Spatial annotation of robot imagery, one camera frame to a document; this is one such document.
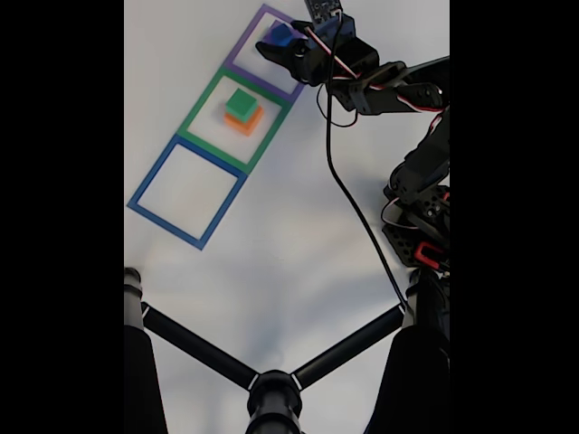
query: purple square outline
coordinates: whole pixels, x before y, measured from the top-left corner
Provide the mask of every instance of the purple square outline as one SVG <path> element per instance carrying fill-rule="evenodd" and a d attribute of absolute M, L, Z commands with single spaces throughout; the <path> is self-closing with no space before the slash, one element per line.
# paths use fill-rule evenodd
<path fill-rule="evenodd" d="M 280 98 L 284 98 L 285 100 L 287 100 L 293 104 L 294 102 L 296 102 L 296 99 L 298 99 L 298 96 L 301 93 L 301 91 L 303 91 L 303 89 L 304 89 L 303 84 L 298 83 L 298 86 L 296 86 L 296 89 L 294 89 L 293 92 L 291 94 L 289 94 L 287 92 L 284 92 L 280 88 L 273 86 L 271 83 L 268 83 L 266 80 L 260 79 L 259 77 L 251 74 L 250 72 L 244 70 L 243 68 L 240 68 L 239 66 L 233 64 L 233 61 L 235 60 L 235 58 L 237 57 L 239 52 L 242 50 L 243 45 L 247 42 L 249 37 L 252 35 L 253 30 L 255 30 L 255 27 L 257 27 L 257 24 L 260 22 L 261 18 L 266 13 L 272 14 L 273 16 L 280 18 L 282 21 L 285 21 L 286 23 L 291 23 L 293 21 L 293 19 L 291 17 L 285 15 L 284 13 L 282 13 L 276 9 L 273 9 L 271 6 L 268 6 L 266 4 L 262 5 L 260 7 L 260 10 L 253 17 L 250 24 L 247 26 L 247 29 L 245 29 L 245 32 L 243 32 L 243 35 L 240 38 L 240 40 L 235 44 L 232 51 L 225 58 L 225 61 L 223 62 L 223 66 L 225 68 L 227 68 L 228 70 L 233 71 L 236 74 L 241 75 L 245 79 L 257 84 L 258 86 L 261 86 L 262 88 L 273 93 L 274 95 L 277 95 Z"/>

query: stacked cubes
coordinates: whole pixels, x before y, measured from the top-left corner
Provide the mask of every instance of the stacked cubes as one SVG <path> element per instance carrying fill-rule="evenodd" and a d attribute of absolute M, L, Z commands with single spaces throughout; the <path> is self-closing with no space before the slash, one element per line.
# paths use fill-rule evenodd
<path fill-rule="evenodd" d="M 237 89 L 225 104 L 225 123 L 245 136 L 250 136 L 263 117 L 263 108 L 256 98 Z"/>

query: black pole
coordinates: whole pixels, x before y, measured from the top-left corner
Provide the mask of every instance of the black pole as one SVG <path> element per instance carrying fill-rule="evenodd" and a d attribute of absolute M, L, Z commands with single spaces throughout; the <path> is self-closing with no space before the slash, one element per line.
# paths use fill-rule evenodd
<path fill-rule="evenodd" d="M 400 306 L 393 307 L 315 359 L 296 369 L 292 375 L 296 376 L 303 391 L 376 342 L 395 332 L 402 325 L 402 321 L 403 313 Z"/>
<path fill-rule="evenodd" d="M 143 323 L 151 332 L 185 351 L 238 386 L 243 387 L 246 391 L 250 389 L 250 384 L 258 374 L 252 368 L 187 330 L 147 303 L 141 303 L 141 308 L 145 312 Z"/>

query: green cube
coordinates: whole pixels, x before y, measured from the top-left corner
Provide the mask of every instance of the green cube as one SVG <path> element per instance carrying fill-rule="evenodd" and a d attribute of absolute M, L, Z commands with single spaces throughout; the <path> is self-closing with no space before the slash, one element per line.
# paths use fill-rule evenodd
<path fill-rule="evenodd" d="M 241 89 L 237 89 L 233 96 L 229 98 L 225 109 L 227 113 L 239 119 L 242 123 L 246 123 L 255 113 L 259 107 L 257 99 Z"/>

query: circuit board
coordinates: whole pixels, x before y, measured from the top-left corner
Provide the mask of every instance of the circuit board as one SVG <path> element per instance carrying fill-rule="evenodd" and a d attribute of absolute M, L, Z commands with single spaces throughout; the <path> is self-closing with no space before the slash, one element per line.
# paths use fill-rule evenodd
<path fill-rule="evenodd" d="M 337 10 L 344 11 L 339 0 L 306 0 L 306 6 L 314 26 L 329 21 Z"/>

